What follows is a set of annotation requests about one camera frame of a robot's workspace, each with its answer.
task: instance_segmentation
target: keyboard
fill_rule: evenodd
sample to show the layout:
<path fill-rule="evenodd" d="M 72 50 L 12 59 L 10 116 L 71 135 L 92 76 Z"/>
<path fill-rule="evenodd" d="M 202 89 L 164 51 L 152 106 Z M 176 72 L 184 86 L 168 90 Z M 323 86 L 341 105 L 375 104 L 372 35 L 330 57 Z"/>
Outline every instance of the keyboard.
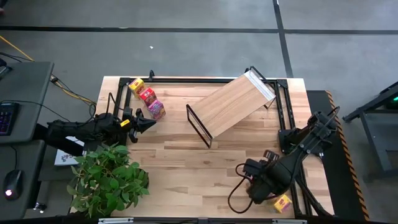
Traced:
<path fill-rule="evenodd" d="M 9 136 L 17 117 L 18 103 L 0 104 L 0 136 Z"/>

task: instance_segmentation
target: computer mouse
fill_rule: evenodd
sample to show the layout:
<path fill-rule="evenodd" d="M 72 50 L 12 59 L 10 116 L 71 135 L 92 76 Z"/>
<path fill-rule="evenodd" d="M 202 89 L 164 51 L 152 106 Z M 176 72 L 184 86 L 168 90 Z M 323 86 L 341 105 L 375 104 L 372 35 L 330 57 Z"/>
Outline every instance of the computer mouse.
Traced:
<path fill-rule="evenodd" d="M 6 175 L 3 182 L 3 192 L 7 200 L 16 200 L 22 194 L 22 170 L 13 170 Z"/>

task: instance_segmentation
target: wooden table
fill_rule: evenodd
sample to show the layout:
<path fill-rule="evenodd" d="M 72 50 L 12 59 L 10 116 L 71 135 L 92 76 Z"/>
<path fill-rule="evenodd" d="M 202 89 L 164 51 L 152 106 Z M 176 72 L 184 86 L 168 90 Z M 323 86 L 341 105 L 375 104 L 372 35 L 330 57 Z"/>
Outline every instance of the wooden table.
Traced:
<path fill-rule="evenodd" d="M 116 96 L 120 77 L 104 77 L 99 93 L 97 113 L 106 111 L 108 94 Z M 301 78 L 287 79 L 296 126 L 306 126 L 311 116 L 304 81 Z M 224 84 L 221 83 L 150 83 L 158 99 L 165 105 L 166 116 L 144 134 L 139 134 L 138 143 L 127 140 L 133 161 L 149 172 L 149 192 L 140 198 L 138 206 L 119 212 L 119 217 L 224 217 L 224 218 L 292 218 L 293 207 L 280 214 L 272 205 L 264 202 L 253 204 L 244 214 L 229 209 L 227 196 L 241 180 L 235 174 L 237 164 L 247 158 L 263 159 L 266 149 L 280 154 L 277 132 L 280 129 L 276 103 L 264 107 L 244 118 L 213 140 L 208 149 L 187 121 L 187 103 L 194 104 Z M 123 92 L 123 108 L 126 91 Z M 281 92 L 284 114 L 285 100 Z M 131 98 L 131 107 L 144 108 L 144 104 Z M 144 116 L 149 118 L 146 109 Z M 325 171 L 319 158 L 308 156 L 303 166 L 307 185 L 324 208 L 333 213 Z M 231 204 L 237 210 L 249 203 L 242 185 L 235 191 Z M 301 191 L 298 191 L 300 208 L 304 212 Z"/>

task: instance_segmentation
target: concrete floor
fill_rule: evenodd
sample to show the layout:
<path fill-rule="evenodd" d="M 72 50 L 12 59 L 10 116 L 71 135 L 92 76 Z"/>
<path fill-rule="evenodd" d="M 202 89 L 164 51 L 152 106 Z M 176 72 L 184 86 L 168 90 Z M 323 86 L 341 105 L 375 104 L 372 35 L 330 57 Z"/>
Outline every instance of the concrete floor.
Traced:
<path fill-rule="evenodd" d="M 285 29 L 396 30 L 395 0 L 279 0 Z M 272 0 L 10 0 L 0 25 L 276 29 Z M 1 31 L 35 60 L 55 62 L 54 74 L 96 100 L 105 75 L 232 76 L 255 65 L 267 77 L 286 77 L 278 34 L 89 33 Z M 396 35 L 295 35 L 286 41 L 293 75 L 308 90 L 330 90 L 340 116 L 397 81 Z M 2 52 L 17 55 L 0 42 Z M 87 106 L 53 85 L 45 105 L 70 120 Z M 43 110 L 40 122 L 57 119 Z M 377 170 L 359 120 L 343 124 L 358 177 Z M 364 183 L 371 220 L 398 223 L 398 179 Z M 68 212 L 66 183 L 52 183 L 49 209 Z M 27 212 L 27 217 L 38 213 Z"/>

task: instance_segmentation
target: wooden box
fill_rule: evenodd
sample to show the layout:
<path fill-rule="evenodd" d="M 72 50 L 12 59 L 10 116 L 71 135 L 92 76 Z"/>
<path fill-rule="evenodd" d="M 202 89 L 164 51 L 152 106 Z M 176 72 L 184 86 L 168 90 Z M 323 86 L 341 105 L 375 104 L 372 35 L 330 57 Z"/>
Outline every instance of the wooden box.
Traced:
<path fill-rule="evenodd" d="M 210 148 L 215 137 L 274 99 L 274 90 L 249 70 L 194 105 L 187 104 L 187 117 Z"/>

